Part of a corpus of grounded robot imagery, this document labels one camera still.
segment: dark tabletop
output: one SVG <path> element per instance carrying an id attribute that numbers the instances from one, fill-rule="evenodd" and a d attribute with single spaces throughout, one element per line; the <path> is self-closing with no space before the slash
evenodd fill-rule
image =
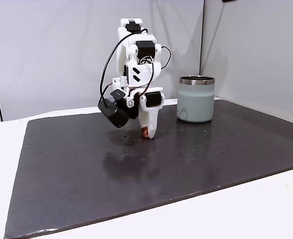
<path id="1" fill-rule="evenodd" d="M 28 123 L 5 238 L 32 238 L 199 196 L 293 169 L 293 123 L 223 100 L 211 122 L 159 111 L 154 139 L 139 121 L 102 114 Z"/>

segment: wire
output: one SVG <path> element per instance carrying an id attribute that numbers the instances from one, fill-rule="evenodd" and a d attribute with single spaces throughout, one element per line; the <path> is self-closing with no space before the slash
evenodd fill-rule
<path id="1" fill-rule="evenodd" d="M 153 81 L 153 77 L 154 77 L 154 62 L 153 62 L 152 57 L 149 56 L 149 58 L 151 59 L 151 62 L 152 62 L 152 76 L 151 76 L 151 79 L 150 79 L 149 83 L 147 84 L 145 90 L 143 91 L 142 94 L 140 94 L 140 97 L 142 97 L 142 96 L 146 93 L 146 91 L 147 91 L 148 88 L 150 87 L 150 85 L 151 85 L 151 83 L 152 83 L 152 81 Z"/>
<path id="2" fill-rule="evenodd" d="M 141 64 L 142 61 L 144 61 L 143 64 L 145 64 L 145 62 L 147 61 L 149 64 L 151 64 L 151 62 L 149 60 L 147 60 L 148 58 L 150 58 L 151 56 L 144 56 L 143 58 L 139 59 L 138 64 Z"/>
<path id="3" fill-rule="evenodd" d="M 140 30 L 140 31 L 137 31 L 137 32 L 133 32 L 131 34 L 128 34 L 127 36 L 123 37 L 117 44 L 116 46 L 114 47 L 114 49 L 112 50 L 110 56 L 108 57 L 107 61 L 106 61 L 106 64 L 104 66 L 104 69 L 103 69 L 103 73 L 102 73 L 102 77 L 101 77 L 101 83 L 100 83 L 100 94 L 101 94 L 101 98 L 104 102 L 104 105 L 105 107 L 107 107 L 106 105 L 106 102 L 105 102 L 105 99 L 104 99 L 104 93 L 102 91 L 102 87 L 103 87 L 103 81 L 104 81 L 104 76 L 105 76 L 105 72 L 106 72 L 106 68 L 107 68 L 107 65 L 109 64 L 110 60 L 111 60 L 111 57 L 113 56 L 113 54 L 115 53 L 117 47 L 122 43 L 122 41 L 124 41 L 125 39 L 127 39 L 128 37 L 132 36 L 132 35 L 135 35 L 135 34 L 140 34 L 142 32 L 146 31 L 148 33 L 148 30 L 145 28 L 143 30 Z"/>
<path id="4" fill-rule="evenodd" d="M 112 85 L 112 83 L 108 84 L 108 85 L 105 87 L 105 89 L 103 90 L 103 95 L 105 94 L 106 90 L 108 89 L 108 87 L 109 87 L 110 85 Z"/>
<path id="5" fill-rule="evenodd" d="M 172 52 L 171 52 L 171 50 L 170 50 L 167 46 L 162 46 L 162 49 L 163 49 L 163 48 L 168 49 L 168 51 L 170 52 L 170 58 L 168 58 L 168 61 L 167 61 L 166 65 L 163 66 L 161 69 L 164 69 L 164 68 L 168 65 L 168 63 L 169 63 L 170 60 L 171 60 L 171 56 L 172 56 Z"/>

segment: cup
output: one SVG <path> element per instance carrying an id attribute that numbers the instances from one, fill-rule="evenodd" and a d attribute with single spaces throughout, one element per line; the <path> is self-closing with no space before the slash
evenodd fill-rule
<path id="1" fill-rule="evenodd" d="M 207 76 L 180 78 L 177 100 L 177 117 L 192 123 L 212 119 L 215 97 L 215 79 Z"/>

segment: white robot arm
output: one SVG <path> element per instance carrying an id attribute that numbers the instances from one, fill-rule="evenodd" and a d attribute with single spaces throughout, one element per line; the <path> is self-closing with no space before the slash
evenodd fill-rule
<path id="1" fill-rule="evenodd" d="M 101 97 L 104 102 L 99 103 L 99 108 L 117 127 L 123 126 L 128 118 L 139 117 L 143 137 L 153 138 L 158 111 L 165 99 L 163 88 L 151 85 L 161 73 L 162 47 L 142 27 L 139 18 L 121 19 L 118 37 L 116 69 L 120 77 L 112 80 L 113 98 L 106 102 Z"/>

